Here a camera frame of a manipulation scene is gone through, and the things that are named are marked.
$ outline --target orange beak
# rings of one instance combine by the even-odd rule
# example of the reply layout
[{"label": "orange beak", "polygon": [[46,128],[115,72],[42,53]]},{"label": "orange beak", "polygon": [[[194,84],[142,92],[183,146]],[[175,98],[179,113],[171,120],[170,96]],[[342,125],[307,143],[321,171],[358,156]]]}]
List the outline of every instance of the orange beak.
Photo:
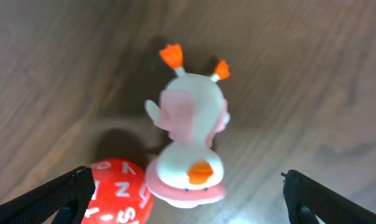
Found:
[{"label": "orange beak", "polygon": [[212,167],[205,160],[196,162],[188,171],[189,183],[194,185],[204,184],[213,173]]}]

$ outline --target white number on die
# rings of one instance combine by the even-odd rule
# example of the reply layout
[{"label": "white number on die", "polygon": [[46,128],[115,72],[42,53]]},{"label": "white number on die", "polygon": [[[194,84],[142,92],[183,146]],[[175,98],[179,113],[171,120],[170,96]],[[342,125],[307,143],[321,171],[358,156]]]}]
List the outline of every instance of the white number on die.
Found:
[{"label": "white number on die", "polygon": [[127,174],[127,171],[130,171],[133,175],[137,175],[136,172],[128,165],[128,162],[123,162],[123,168],[121,170],[124,174]]},{"label": "white number on die", "polygon": [[118,197],[130,197],[129,193],[126,193],[127,188],[130,186],[129,182],[116,182],[116,186],[120,187],[119,190],[116,192],[116,196]]},{"label": "white number on die", "polygon": [[99,162],[93,165],[93,168],[95,169],[107,169],[111,167],[111,163],[108,161]]},{"label": "white number on die", "polygon": [[128,207],[124,211],[123,210],[119,211],[118,219],[117,219],[116,222],[117,223],[126,223],[126,222],[128,222],[128,220],[133,221],[135,217],[136,217],[136,211],[133,208]]},{"label": "white number on die", "polygon": [[147,190],[145,183],[142,184],[141,189],[139,190],[139,196],[142,199],[142,201],[139,204],[139,206],[141,208],[144,208],[145,205],[148,203],[149,198],[151,197],[151,193]]},{"label": "white number on die", "polygon": [[98,188],[100,187],[100,181],[94,180],[94,184],[95,184],[95,190],[94,190],[93,196],[91,197],[91,200],[96,200],[96,193],[98,192]]},{"label": "white number on die", "polygon": [[86,218],[89,218],[90,215],[93,215],[94,213],[97,213],[97,212],[99,212],[99,211],[100,211],[100,209],[97,208],[97,207],[95,207],[95,208],[89,208],[89,209],[87,209],[86,212],[84,213],[84,216],[85,216]]},{"label": "white number on die", "polygon": [[100,219],[101,219],[102,221],[108,221],[108,220],[111,220],[112,218],[113,218],[113,215],[111,215],[111,214],[102,215],[102,216],[100,217]]}]

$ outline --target wood grain surface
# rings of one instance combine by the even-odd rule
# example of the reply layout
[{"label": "wood grain surface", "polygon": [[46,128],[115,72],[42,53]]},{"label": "wood grain surface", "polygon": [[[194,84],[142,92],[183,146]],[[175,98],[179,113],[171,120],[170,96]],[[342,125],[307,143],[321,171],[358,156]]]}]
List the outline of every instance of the wood grain surface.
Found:
[{"label": "wood grain surface", "polygon": [[226,198],[148,223],[288,223],[281,172],[297,169],[376,213],[376,0],[0,0],[0,203],[80,165],[145,166],[167,144],[144,114],[173,72],[220,82]]}]

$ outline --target toy figurine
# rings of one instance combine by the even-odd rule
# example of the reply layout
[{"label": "toy figurine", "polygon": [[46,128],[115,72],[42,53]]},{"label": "toy figurine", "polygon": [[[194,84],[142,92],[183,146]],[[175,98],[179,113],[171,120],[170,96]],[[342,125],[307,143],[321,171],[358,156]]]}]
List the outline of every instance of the toy figurine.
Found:
[{"label": "toy figurine", "polygon": [[173,142],[148,166],[148,189],[179,208],[219,201],[225,195],[221,183],[224,168],[210,147],[214,135],[224,130],[230,119],[227,101],[216,84],[230,75],[228,65],[221,60],[207,77],[184,70],[179,44],[167,45],[159,54],[177,77],[162,91],[160,107],[147,100],[145,109]]}]

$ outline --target figurine body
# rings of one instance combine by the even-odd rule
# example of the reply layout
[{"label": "figurine body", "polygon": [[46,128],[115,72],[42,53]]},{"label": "figurine body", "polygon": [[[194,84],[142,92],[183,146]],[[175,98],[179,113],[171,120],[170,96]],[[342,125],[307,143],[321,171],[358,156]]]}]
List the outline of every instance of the figurine body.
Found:
[{"label": "figurine body", "polygon": [[179,208],[216,202],[225,195],[224,169],[210,147],[230,119],[227,101],[216,84],[229,76],[228,65],[222,60],[206,77],[185,72],[180,45],[168,45],[160,55],[177,77],[161,93],[160,107],[147,100],[145,108],[173,142],[147,168],[148,189]]}]

